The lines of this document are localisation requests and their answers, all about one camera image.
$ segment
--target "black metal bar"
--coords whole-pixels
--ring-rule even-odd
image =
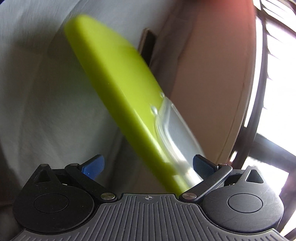
[[[296,169],[296,156],[260,134],[256,134],[249,156],[286,172]]]
[[[246,158],[248,157],[248,154],[251,150],[253,141],[257,133],[261,111],[263,108],[266,78],[267,78],[268,49],[267,49],[267,31],[266,31],[265,14],[262,11],[259,11],[258,16],[262,21],[262,27],[263,27],[262,60],[261,60],[259,83],[258,83],[256,97],[255,97],[254,107],[250,116],[250,120],[248,122],[248,126],[246,127],[244,139],[242,141],[242,148],[237,152],[236,157],[232,163],[233,169],[241,169]]]
[[[287,222],[292,217],[293,213],[296,210],[296,170],[289,173],[287,181],[283,186],[280,198],[284,204],[284,214],[277,227],[277,231],[282,231]]]
[[[288,1],[289,5],[293,9],[294,13],[296,14],[296,3],[294,1]]]
[[[229,176],[232,171],[232,167],[229,165],[222,166],[218,171],[214,174],[210,175],[206,180],[203,180],[201,183],[195,185],[184,193],[194,193],[196,198],[188,200],[183,197],[182,193],[179,196],[179,200],[183,202],[195,202],[200,203],[205,195],[207,195],[210,191],[219,187]]]
[[[293,241],[296,239],[296,228],[294,228],[291,232],[289,232],[286,236],[286,239]]]

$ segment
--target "bright window light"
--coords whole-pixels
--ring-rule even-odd
[[[285,12],[289,13],[289,14],[294,14],[293,10],[291,8],[289,8],[288,6],[286,6],[285,4],[281,3],[279,0],[268,0],[270,3],[273,3],[274,5],[280,7],[281,9],[283,9]]]
[[[274,17],[275,19],[281,21],[283,24],[287,25],[290,29],[294,30],[296,32],[296,16],[294,15],[293,17],[292,16],[289,16],[288,14],[286,16],[281,17],[280,15],[274,13],[273,11],[270,11],[266,8],[263,8],[265,10],[265,12]]]
[[[281,18],[284,18],[284,19],[287,17],[296,18],[293,11],[280,2],[278,2],[277,5],[267,0],[261,0],[261,2],[264,5],[264,7],[266,7],[268,10],[272,11],[273,13],[277,14]]]
[[[260,6],[260,0],[253,0],[253,4],[256,8],[258,8],[259,10],[261,10],[261,6]]]
[[[268,55],[264,108],[257,132],[296,155],[296,39],[267,23]]]
[[[246,119],[244,121],[244,126],[247,127],[250,116],[252,113],[252,109],[255,102],[255,97],[257,93],[258,83],[259,83],[259,76],[260,76],[260,69],[261,69],[261,61],[262,61],[262,45],[263,45],[263,31],[262,31],[262,22],[261,20],[256,17],[256,60],[255,60],[255,70],[254,70],[254,79],[253,79],[253,86],[252,92],[250,97],[250,102],[247,110]]]
[[[236,155],[237,155],[237,151],[234,151],[233,154],[231,155],[230,160],[229,160],[230,163],[233,162],[233,160],[235,159]]]

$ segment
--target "window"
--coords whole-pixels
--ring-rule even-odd
[[[285,0],[253,3],[253,87],[229,162],[234,169],[259,168],[284,203],[278,231],[286,235],[296,228],[296,5]]]

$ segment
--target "white fabric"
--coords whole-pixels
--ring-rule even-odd
[[[118,128],[90,85],[63,34],[89,14],[135,47],[156,34],[176,0],[5,0],[0,4],[0,140],[23,185],[35,168],[63,168],[95,154],[108,157]]]

